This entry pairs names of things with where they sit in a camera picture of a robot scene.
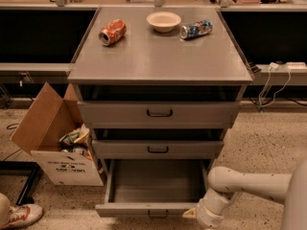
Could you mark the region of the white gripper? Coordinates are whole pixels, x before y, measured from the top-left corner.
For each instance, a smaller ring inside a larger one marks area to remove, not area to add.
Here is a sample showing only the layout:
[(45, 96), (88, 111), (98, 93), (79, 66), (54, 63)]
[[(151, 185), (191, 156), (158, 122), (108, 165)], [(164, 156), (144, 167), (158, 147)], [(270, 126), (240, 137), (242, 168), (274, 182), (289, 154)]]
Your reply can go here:
[(203, 229), (216, 230), (222, 223), (224, 217), (211, 212), (201, 199), (196, 208), (185, 211), (182, 216), (185, 219), (196, 218)]

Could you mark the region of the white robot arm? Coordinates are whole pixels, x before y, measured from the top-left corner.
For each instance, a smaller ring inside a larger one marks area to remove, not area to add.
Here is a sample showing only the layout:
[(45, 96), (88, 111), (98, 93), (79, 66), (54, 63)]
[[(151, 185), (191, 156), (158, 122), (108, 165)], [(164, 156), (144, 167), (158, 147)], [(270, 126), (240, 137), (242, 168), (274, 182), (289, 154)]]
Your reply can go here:
[(247, 193), (284, 206), (280, 230), (307, 230), (307, 160), (293, 173), (246, 173), (215, 167), (207, 179), (204, 197), (182, 215), (195, 219), (203, 229), (216, 230), (224, 209), (240, 193)]

